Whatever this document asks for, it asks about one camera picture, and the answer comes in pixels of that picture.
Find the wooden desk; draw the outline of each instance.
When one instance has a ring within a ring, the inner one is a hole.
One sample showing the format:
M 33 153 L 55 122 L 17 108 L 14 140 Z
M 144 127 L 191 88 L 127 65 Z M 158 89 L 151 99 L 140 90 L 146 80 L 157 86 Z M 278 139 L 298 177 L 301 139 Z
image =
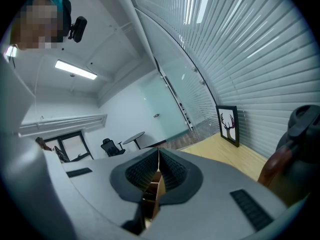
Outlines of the wooden desk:
M 245 145 L 235 147 L 220 132 L 181 151 L 229 164 L 255 181 L 268 160 Z

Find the framed deer picture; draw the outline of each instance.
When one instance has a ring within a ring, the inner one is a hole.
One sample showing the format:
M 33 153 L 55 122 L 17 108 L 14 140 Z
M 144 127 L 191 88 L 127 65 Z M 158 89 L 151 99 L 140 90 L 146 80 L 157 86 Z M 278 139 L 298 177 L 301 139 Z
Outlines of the framed deer picture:
M 215 106 L 219 118 L 221 137 L 239 147 L 239 122 L 237 106 Z

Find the table leg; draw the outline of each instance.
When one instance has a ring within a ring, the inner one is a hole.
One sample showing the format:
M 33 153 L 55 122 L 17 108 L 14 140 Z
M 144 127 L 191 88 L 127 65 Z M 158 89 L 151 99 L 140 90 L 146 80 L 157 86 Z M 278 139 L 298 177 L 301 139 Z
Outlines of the table leg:
M 139 149 L 141 149 L 141 148 L 139 147 L 138 142 L 137 142 L 136 139 L 134 140 L 134 143 L 138 146 Z

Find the wooden floor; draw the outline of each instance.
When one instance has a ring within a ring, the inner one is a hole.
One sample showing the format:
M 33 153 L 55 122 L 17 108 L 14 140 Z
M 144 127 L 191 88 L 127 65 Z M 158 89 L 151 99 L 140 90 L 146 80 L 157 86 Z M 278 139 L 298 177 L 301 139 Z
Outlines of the wooden floor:
M 166 148 L 171 150 L 179 150 L 185 147 L 188 147 L 190 145 L 193 145 L 195 143 L 199 142 L 198 138 L 194 131 L 189 131 L 187 134 L 180 136 L 174 140 L 171 140 L 169 142 L 162 143 L 156 148 Z
M 239 147 L 232 145 L 221 138 L 220 133 L 181 151 L 229 164 L 255 181 L 258 180 L 260 172 L 268 160 L 245 145 L 240 144 Z

